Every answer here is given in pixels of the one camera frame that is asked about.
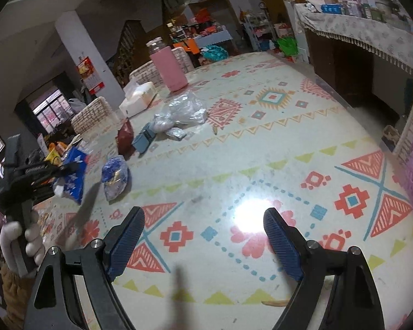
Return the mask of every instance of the staircase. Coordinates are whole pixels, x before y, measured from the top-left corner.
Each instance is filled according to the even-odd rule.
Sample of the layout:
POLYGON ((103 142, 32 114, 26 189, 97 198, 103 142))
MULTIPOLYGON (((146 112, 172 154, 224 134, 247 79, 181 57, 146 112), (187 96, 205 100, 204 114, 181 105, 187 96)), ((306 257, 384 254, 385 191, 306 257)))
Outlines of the staircase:
POLYGON ((110 68, 121 87, 129 82, 129 74, 150 60, 147 41, 160 35, 166 43, 171 43, 170 29, 167 23, 172 17, 178 16, 185 10, 191 0, 161 0, 162 27, 145 33, 140 21, 126 21, 119 38, 118 49, 110 68))
POLYGON ((129 82, 129 74, 139 66, 135 63, 135 41, 145 35, 141 22, 127 20, 121 31, 118 48, 113 58, 111 71, 121 87, 129 82))

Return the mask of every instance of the doorway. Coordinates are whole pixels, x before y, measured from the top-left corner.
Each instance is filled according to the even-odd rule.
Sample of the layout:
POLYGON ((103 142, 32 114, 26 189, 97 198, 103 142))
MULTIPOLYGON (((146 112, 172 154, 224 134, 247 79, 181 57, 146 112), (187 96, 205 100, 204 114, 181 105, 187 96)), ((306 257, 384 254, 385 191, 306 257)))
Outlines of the doorway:
POLYGON ((242 28, 229 0, 200 0, 190 3, 188 6, 194 15, 201 9, 207 9, 213 19, 226 26, 234 41, 241 39, 242 28))

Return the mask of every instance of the green bag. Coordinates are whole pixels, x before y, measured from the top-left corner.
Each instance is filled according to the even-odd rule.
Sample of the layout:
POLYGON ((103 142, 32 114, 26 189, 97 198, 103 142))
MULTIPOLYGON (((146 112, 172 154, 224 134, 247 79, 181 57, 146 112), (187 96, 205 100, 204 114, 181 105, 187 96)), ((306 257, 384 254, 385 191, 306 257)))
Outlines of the green bag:
POLYGON ((293 37, 284 37, 277 40, 278 46, 285 56, 298 55, 297 41, 293 37))

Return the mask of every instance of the robotic claw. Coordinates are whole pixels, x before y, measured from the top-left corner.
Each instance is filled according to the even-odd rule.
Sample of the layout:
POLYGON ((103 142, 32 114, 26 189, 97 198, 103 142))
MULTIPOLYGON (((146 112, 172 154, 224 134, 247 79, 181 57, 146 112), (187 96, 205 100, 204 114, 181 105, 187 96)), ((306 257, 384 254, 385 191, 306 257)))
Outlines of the robotic claw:
POLYGON ((17 263, 18 275, 27 277, 37 268, 34 259, 28 257, 25 251, 27 241, 24 233, 31 224, 32 207, 54 195, 52 185, 46 181, 73 174, 79 169, 79 164, 72 162, 55 166, 45 161, 25 165, 21 150, 20 135, 8 138, 3 180, 0 181, 0 211, 7 221, 18 221, 22 226, 22 235, 11 242, 11 249, 17 263))
MULTIPOLYGON (((7 144, 0 209, 12 220, 27 225, 32 202, 46 197, 48 191, 52 193, 50 186, 41 185, 43 181, 73 173, 77 165, 41 163, 20 167, 19 138, 13 138, 7 144)), ((124 272, 144 223, 143 210, 133 207, 104 239, 94 239, 83 249, 66 252, 51 247, 37 273, 23 329, 88 330, 74 277, 82 275, 101 329, 134 330, 111 283, 124 272)), ((273 330, 307 329, 326 275, 335 278, 319 330, 384 330, 379 296, 360 248, 353 246, 346 252, 323 249, 288 226, 275 208, 265 211, 263 224, 286 273, 298 282, 273 330)), ((24 246, 25 240, 18 239, 15 252, 21 257, 22 274, 35 268, 35 264, 32 267, 28 263, 29 258, 22 256, 24 246)))

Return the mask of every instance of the box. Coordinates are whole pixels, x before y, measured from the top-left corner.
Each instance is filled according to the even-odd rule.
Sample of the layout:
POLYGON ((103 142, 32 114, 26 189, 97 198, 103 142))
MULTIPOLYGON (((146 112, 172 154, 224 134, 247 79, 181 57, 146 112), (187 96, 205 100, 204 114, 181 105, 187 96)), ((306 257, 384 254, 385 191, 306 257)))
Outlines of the box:
POLYGON ((274 24, 274 28, 278 38, 293 35, 292 28, 288 24, 274 24))
POLYGON ((334 14, 341 15, 341 5, 338 5, 338 4, 321 5, 321 11, 323 13, 334 13, 334 14))
POLYGON ((119 106, 119 109, 126 116, 126 118, 131 118, 147 109, 156 93, 157 90, 154 87, 153 82, 144 83, 137 87, 129 99, 126 98, 123 100, 119 106))

